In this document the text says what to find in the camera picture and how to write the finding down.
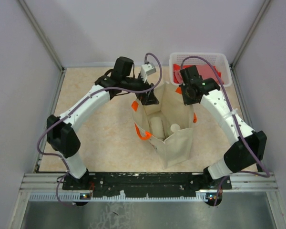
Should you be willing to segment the green bottle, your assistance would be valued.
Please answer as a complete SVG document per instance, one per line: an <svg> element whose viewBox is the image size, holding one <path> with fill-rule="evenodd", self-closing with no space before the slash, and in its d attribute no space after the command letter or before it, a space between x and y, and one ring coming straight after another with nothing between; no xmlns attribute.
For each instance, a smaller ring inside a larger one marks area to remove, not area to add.
<svg viewBox="0 0 286 229"><path fill-rule="evenodd" d="M181 128L178 124L172 124L168 129L168 135L171 136L179 130L181 130Z"/></svg>
<svg viewBox="0 0 286 229"><path fill-rule="evenodd" d="M152 117L150 119L150 129L154 137L163 141L165 139L163 122L161 117Z"/></svg>

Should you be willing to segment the beige canvas tote bag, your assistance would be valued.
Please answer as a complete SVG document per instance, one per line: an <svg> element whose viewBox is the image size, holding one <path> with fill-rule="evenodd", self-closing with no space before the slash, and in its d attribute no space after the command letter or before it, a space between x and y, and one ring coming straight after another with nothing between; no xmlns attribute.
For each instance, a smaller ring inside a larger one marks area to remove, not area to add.
<svg viewBox="0 0 286 229"><path fill-rule="evenodd" d="M138 99L132 103L132 117L138 137L150 143L161 160L164 169L184 162L190 158L194 138L196 114L192 105L184 105L179 87L164 83L154 90L159 104L142 105ZM150 119L161 117L165 139L153 136ZM168 135L172 124L178 124L181 130Z"/></svg>

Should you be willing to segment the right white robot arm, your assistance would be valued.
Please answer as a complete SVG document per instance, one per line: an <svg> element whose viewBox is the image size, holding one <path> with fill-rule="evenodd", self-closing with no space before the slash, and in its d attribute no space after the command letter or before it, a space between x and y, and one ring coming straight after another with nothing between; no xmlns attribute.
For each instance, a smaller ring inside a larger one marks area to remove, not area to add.
<svg viewBox="0 0 286 229"><path fill-rule="evenodd" d="M213 189L220 184L220 178L240 172L262 160L266 135L256 132L231 110L224 90L213 79L202 79L195 65L182 69L183 83L179 86L185 105L201 104L213 115L225 133L230 148L223 158L204 169L203 182Z"/></svg>

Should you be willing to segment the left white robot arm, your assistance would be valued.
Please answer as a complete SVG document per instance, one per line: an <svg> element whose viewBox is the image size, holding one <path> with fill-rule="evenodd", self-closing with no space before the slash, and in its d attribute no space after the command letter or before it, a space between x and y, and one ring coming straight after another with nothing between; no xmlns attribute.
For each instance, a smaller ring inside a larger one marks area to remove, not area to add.
<svg viewBox="0 0 286 229"><path fill-rule="evenodd" d="M130 58L117 58L114 67L99 77L73 107L47 119L47 142L59 153L73 178L73 184L79 189L87 188L90 183L88 169L79 155L81 143L77 132L82 124L122 91L134 93L142 105L159 103L154 94L155 84L147 81L149 75L156 73L155 65L145 60L137 77L130 75L133 65Z"/></svg>

